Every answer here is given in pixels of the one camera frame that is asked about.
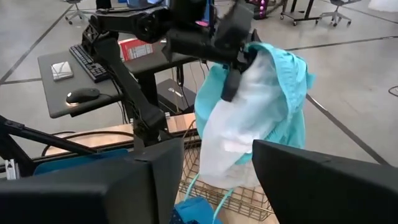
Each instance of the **wooden surface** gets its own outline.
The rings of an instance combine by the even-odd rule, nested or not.
[[[195,115],[193,113],[172,116],[167,119],[167,126],[169,127],[169,131],[171,133],[176,133],[179,131],[187,130],[194,120],[195,120]],[[108,128],[101,128],[101,129],[90,130],[90,131],[85,131],[85,132],[83,131],[80,133],[87,133],[87,132],[92,132],[92,131],[122,131],[122,132],[132,133],[132,125],[131,124],[122,124],[122,125],[117,125],[117,126],[108,127]],[[58,136],[65,137],[65,136],[69,136],[69,135],[71,135],[71,134],[60,134]],[[93,135],[87,135],[87,136],[82,136],[82,137],[78,137],[78,138],[72,138],[70,140],[77,142],[79,144],[85,145],[85,146],[95,147],[95,146],[104,146],[104,145],[108,145],[108,144],[114,144],[114,143],[118,143],[118,142],[130,141],[130,140],[132,140],[132,137],[123,136],[123,135],[119,135],[119,134],[93,134]],[[63,149],[59,149],[57,147],[50,147],[47,150],[47,153],[45,155],[49,156],[49,155],[54,155],[54,154],[60,154],[63,152],[67,152],[67,151],[63,150]]]
[[[169,127],[169,131],[171,133],[176,133],[180,131],[186,131],[190,125],[193,123],[195,120],[195,115],[193,113],[190,114],[183,114],[179,116],[173,116],[170,117],[167,120],[167,126]],[[102,129],[96,129],[96,130],[91,130],[91,131],[123,131],[123,132],[128,132],[132,133],[132,125],[131,124],[123,124],[123,125],[118,125],[118,126],[113,126],[109,128],[102,128]],[[89,147],[94,147],[94,146],[101,146],[101,145],[107,145],[107,144],[114,144],[117,142],[124,142],[124,141],[130,141],[132,138],[128,136],[121,136],[121,135],[115,135],[115,134],[96,134],[92,136],[82,136],[79,138],[74,138],[71,139],[72,141],[78,142],[80,144],[89,146]],[[63,153],[66,152],[63,149],[58,149],[55,147],[51,147],[48,149],[46,155],[53,155],[53,154],[58,154],[58,153]],[[177,198],[176,198],[176,203],[180,202],[184,198],[185,194],[184,193],[178,193]],[[259,222],[257,220],[254,220],[252,218],[248,218],[244,215],[240,215],[236,212],[233,212],[231,210],[227,209],[221,209],[218,218],[223,222],[223,224],[277,224],[279,223],[276,219],[275,215],[269,216],[267,219],[265,219],[262,222]]]

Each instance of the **black desk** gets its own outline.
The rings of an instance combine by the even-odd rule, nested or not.
[[[280,19],[284,19],[284,16],[292,18],[293,19],[293,26],[296,26],[297,22],[299,22],[299,21],[310,21],[310,20],[318,20],[319,19],[319,16],[310,17],[311,8],[312,8],[314,0],[309,0],[308,1],[307,10],[305,10],[305,11],[297,11],[297,12],[295,12],[297,0],[293,0],[292,7],[290,8],[290,12],[286,12],[286,7],[287,7],[287,1],[288,0],[284,0],[284,1],[285,1],[285,3],[283,5],[282,12],[280,14]]]
[[[161,72],[172,67],[182,68],[183,64],[197,60],[197,58],[177,54],[175,55],[173,62],[169,63],[160,51],[161,47],[161,45],[156,46],[153,54],[136,58],[125,63],[129,71],[137,78],[142,87],[142,91],[148,98],[149,102],[154,105],[158,104],[154,73]],[[122,96],[118,95],[118,92],[111,80],[94,83],[76,59],[67,50],[57,54],[40,56],[38,61],[45,98],[47,100],[47,107],[51,118],[59,118],[67,114],[77,116],[79,114],[87,113],[103,106],[110,105],[120,101],[122,98]],[[65,61],[69,62],[73,70],[74,77],[59,82],[53,81],[51,65]],[[96,100],[81,103],[76,106],[67,105],[65,102],[67,94],[79,88],[97,88],[100,93],[103,93],[103,95]]]

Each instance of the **computer mouse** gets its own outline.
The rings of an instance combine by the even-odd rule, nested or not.
[[[96,88],[80,88],[78,90],[74,90],[68,93],[67,103],[69,103],[70,105],[75,105],[95,100],[98,97],[100,97],[100,91]]]

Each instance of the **office chair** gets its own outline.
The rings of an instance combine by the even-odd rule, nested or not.
[[[358,2],[358,1],[361,1],[361,0],[346,0],[346,1],[343,1],[343,0],[330,0],[330,3],[332,3],[335,6],[337,6],[336,10],[334,12],[324,12],[324,13],[322,13],[319,16],[319,19],[317,19],[315,21],[315,23],[318,24],[319,20],[324,18],[324,17],[331,17],[331,21],[333,22],[333,27],[336,27],[341,19],[348,20],[347,26],[349,26],[351,24],[351,19],[349,17],[346,17],[343,14],[339,13],[338,12],[338,8],[340,6],[344,6],[344,5],[347,5],[347,4],[352,4],[352,3],[355,3],[355,2]]]
[[[88,20],[88,17],[86,17],[85,14],[93,14],[93,12],[82,11],[79,9],[77,4],[80,3],[81,0],[66,0],[66,2],[69,4],[74,4],[76,7],[76,11],[70,12],[65,16],[65,19],[69,22],[70,25],[73,24],[71,19],[73,19],[76,16],[79,16],[80,19],[86,18]]]

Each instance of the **teal strap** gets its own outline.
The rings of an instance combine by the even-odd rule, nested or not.
[[[224,197],[223,197],[223,199],[221,200],[221,202],[218,204],[218,206],[217,206],[217,208],[216,208],[216,210],[215,210],[215,212],[214,212],[214,215],[213,215],[213,224],[214,224],[215,220],[217,219],[217,215],[218,215],[218,213],[220,212],[221,208],[223,207],[223,205],[224,205],[226,199],[227,199],[229,196],[231,196],[232,192],[234,192],[234,189],[230,189],[230,190],[228,191],[228,193],[227,193],[226,195],[224,195]]]
[[[189,194],[191,193],[192,187],[195,185],[195,182],[197,181],[198,177],[199,177],[199,174],[197,174],[197,175],[192,179],[191,184],[190,184],[189,187],[188,187],[187,193],[185,194],[184,201],[186,201],[186,200],[189,198]]]

